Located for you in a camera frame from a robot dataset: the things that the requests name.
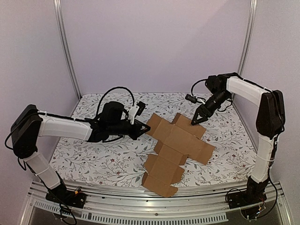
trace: white floral surface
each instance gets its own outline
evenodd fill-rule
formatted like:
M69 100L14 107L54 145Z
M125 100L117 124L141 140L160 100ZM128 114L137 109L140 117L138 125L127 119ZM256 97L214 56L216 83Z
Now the white floral surface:
M136 102L146 103L146 109L137 117L147 122L153 113L172 121L176 113L192 118L199 104L184 99L184 93L136 93ZM209 94L198 94L208 98ZM84 95L74 117L93 118L101 95ZM120 101L128 107L132 100L127 93L112 93L105 102ZM203 165L187 159L185 172L176 187L211 185L245 180L255 163L253 145L236 113L230 106L225 112L216 111L205 123L207 131L202 139L216 148L209 163ZM93 184L140 187L145 172L143 163L149 153L154 153L156 140L142 135L137 141L125 137L112 143L88 143L70 138L61 138L50 165L66 180Z

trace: white wall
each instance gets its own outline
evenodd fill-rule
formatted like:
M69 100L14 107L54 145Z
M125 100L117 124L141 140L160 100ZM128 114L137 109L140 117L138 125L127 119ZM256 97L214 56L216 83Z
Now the white wall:
M248 0L62 1L83 94L117 85L189 92L199 79L236 71L249 7Z
M4 139L26 105L69 115L77 100L53 1L1 0L0 31L0 224L15 225L33 176L19 167ZM55 142L41 138L37 146L49 158Z
M300 2L258 1L255 26L243 77L284 94L286 124L271 175L279 180L295 224L300 224ZM257 110L236 104L256 138Z

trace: ventilation grille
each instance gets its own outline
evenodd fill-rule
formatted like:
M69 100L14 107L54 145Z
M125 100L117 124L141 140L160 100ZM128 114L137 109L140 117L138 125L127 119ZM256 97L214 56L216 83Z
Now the ventilation grille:
M56 203L48 203L41 200L35 200L35 206L46 211L59 213L60 208ZM204 225L216 224L228 221L226 213L220 213L209 216L201 217L188 217L188 218L166 218L166 219L142 219L142 218L126 218L106 216L98 213L82 212L81 220L91 221L95 223L108 224L108 225Z

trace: floral tablecloth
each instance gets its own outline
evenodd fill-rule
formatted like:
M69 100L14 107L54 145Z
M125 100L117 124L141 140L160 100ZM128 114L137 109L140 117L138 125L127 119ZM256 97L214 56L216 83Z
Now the floral tablecloth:
M136 102L146 103L146 109L137 117L147 122L153 113L172 121L176 113L192 118L199 104L184 99L184 93L136 93ZM208 99L209 94L198 94ZM84 95L73 116L93 118L99 94ZM112 93L108 101L119 101L128 109L132 104L127 93ZM251 174L255 156L253 145L236 113L230 106L225 112L216 111L201 124L207 129L202 139L216 148L209 163L203 165L187 159L181 182L176 187L220 184L245 180ZM140 187L145 172L143 163L149 153L154 153L156 140L142 135L137 141L125 137L112 143L88 143L70 138L61 138L50 161L50 165L63 179L93 184Z

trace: cardboard box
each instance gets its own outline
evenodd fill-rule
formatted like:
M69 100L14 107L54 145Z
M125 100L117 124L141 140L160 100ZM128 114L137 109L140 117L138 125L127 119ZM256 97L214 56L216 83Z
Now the cardboard box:
M151 127L147 134L158 140L154 148L158 155L148 155L142 185L158 195L170 197L178 191L171 184L180 182L184 172L180 165L185 164L187 157L206 165L215 147L201 140L205 128L192 126L191 120L180 113L172 123L153 114L147 125Z

